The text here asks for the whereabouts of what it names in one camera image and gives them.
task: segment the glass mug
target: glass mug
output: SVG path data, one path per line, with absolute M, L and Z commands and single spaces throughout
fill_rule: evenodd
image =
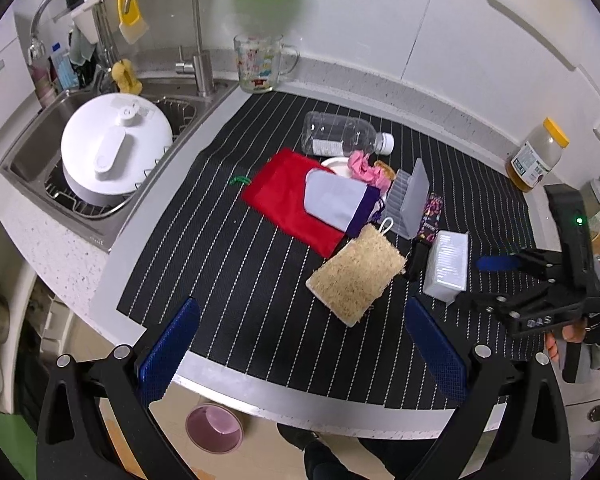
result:
M 291 72 L 300 59 L 300 51 L 282 42 L 282 35 L 259 38 L 239 34 L 234 38 L 234 48 L 238 63 L 238 83 L 252 94 L 269 92 L 278 84 L 278 77 Z M 280 72 L 282 53 L 290 50 L 294 54 L 291 67 Z

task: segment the pink cloth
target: pink cloth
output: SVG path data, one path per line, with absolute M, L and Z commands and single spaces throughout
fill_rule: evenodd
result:
M 349 155 L 347 167 L 351 170 L 352 178 L 366 182 L 369 186 L 377 187 L 380 196 L 384 195 L 391 187 L 391 181 L 386 177 L 382 168 L 369 165 L 369 156 L 360 150 Z

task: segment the countertop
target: countertop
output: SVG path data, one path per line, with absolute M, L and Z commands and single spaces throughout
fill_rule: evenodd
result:
M 280 89 L 400 121 L 503 172 L 500 158 L 450 134 L 433 120 L 423 121 L 395 107 L 329 86 L 320 88 L 312 83 L 293 82 L 281 85 Z M 112 343 L 133 343 L 143 332 L 141 326 L 116 311 L 126 281 L 191 163 L 248 97 L 236 89 L 200 126 L 154 183 L 109 254 L 46 215 L 0 174 L 0 222 L 15 245 L 45 283 L 81 319 Z M 526 194 L 526 200 L 536 244 L 540 248 L 559 250 L 544 191 L 538 188 Z M 174 380 L 202 396 L 252 415 L 349 436 L 434 438 L 452 414 L 452 410 L 388 410 L 316 396 L 241 374 L 192 352 L 188 352 Z M 487 430 L 498 427 L 503 410 L 503 404 L 494 407 Z

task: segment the wire rack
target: wire rack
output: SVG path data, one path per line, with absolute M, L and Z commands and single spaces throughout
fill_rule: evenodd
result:
M 159 99 L 151 100 L 169 121 L 171 131 L 173 132 L 173 144 L 176 142 L 180 134 L 191 124 L 191 121 L 196 117 L 196 107 L 188 101 L 181 99 L 173 99 L 168 97 L 161 97 Z M 164 153 L 167 153 L 173 144 L 164 149 Z M 160 162 L 160 159 L 155 161 L 156 165 Z M 147 176 L 153 168 L 150 168 L 144 172 Z M 136 184 L 136 189 L 142 185 L 142 182 Z M 101 219 L 113 215 L 113 213 L 120 211 L 126 204 L 129 203 L 133 197 L 133 193 L 125 195 L 123 202 L 116 206 L 96 206 L 85 202 L 83 199 L 78 197 L 69 187 L 64 177 L 64 171 L 62 170 L 62 159 L 58 160 L 58 163 L 49 173 L 49 176 L 45 180 L 46 193 L 59 205 L 65 209 L 69 209 L 73 213 L 83 218 L 89 219 Z

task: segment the shoe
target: shoe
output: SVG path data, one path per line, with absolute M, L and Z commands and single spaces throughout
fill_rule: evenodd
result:
M 300 430 L 299 428 L 292 428 L 291 426 L 285 426 L 284 424 L 276 424 L 278 427 L 278 433 L 284 438 L 289 444 L 297 447 L 300 451 L 304 451 L 312 442 L 320 440 L 317 433 L 309 430 Z

